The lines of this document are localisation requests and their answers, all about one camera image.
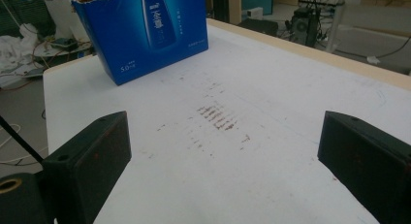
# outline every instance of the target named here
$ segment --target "white surface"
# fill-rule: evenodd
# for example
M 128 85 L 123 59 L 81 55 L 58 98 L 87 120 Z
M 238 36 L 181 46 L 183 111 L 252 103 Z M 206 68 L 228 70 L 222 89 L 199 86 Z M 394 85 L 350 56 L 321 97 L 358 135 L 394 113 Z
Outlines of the white surface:
M 208 51 L 121 86 L 97 57 L 45 73 L 50 152 L 128 113 L 133 158 L 95 223 L 378 223 L 317 159 L 324 112 L 410 144 L 411 92 L 215 27 L 208 36 Z

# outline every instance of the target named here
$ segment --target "floor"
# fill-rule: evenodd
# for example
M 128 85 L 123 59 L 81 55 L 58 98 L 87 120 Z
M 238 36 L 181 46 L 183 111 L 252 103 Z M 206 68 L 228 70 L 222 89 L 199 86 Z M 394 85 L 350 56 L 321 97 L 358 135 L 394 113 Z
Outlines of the floor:
M 296 7 L 274 6 L 272 16 L 265 19 L 277 21 L 279 31 L 285 30 L 285 20 L 291 19 Z M 344 28 L 338 31 L 338 49 L 341 51 L 356 52 L 358 54 L 383 54 L 392 51 L 404 43 L 404 38 L 386 36 L 361 29 Z M 384 69 L 409 74 L 411 71 L 411 43 L 404 49 L 385 60 L 378 66 Z M 344 57 L 367 63 L 362 57 L 336 51 Z M 42 78 L 24 79 L 10 85 L 8 88 L 20 87 L 14 90 L 0 89 L 0 114 L 6 121 L 13 124 L 18 133 L 32 145 L 43 157 L 47 152 L 47 127 L 45 111 L 44 89 Z M 42 167 L 14 140 L 6 140 L 9 136 L 0 130 L 0 177 L 15 173 L 36 173 Z

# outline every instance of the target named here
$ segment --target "white table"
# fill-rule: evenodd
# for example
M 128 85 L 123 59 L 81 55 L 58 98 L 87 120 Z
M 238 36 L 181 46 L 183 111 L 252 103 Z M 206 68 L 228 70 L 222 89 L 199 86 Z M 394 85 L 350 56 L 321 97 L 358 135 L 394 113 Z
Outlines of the white table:
M 128 113 L 133 158 L 95 223 L 377 223 L 317 159 L 324 113 L 411 144 L 411 79 L 212 20 L 208 36 L 121 86 L 98 57 L 45 73 L 50 152 Z

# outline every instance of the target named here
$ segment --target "blue box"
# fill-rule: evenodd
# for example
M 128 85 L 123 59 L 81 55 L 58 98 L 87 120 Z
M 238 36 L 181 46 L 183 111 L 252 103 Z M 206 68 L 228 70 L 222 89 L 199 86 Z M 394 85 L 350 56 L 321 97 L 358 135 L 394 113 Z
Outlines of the blue box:
M 120 85 L 208 49 L 205 0 L 73 0 Z

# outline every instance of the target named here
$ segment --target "bolt hole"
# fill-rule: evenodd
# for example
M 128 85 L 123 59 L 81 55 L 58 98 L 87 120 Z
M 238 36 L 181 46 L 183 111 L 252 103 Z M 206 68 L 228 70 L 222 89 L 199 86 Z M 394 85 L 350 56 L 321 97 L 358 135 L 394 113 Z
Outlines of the bolt hole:
M 7 193 L 15 188 L 19 187 L 21 185 L 21 179 L 20 178 L 11 178 L 7 179 L 6 181 L 3 181 L 0 183 L 0 194 L 2 193 Z
M 57 158 L 58 161 L 66 161 L 67 159 L 69 159 L 69 155 L 67 154 L 61 155 Z

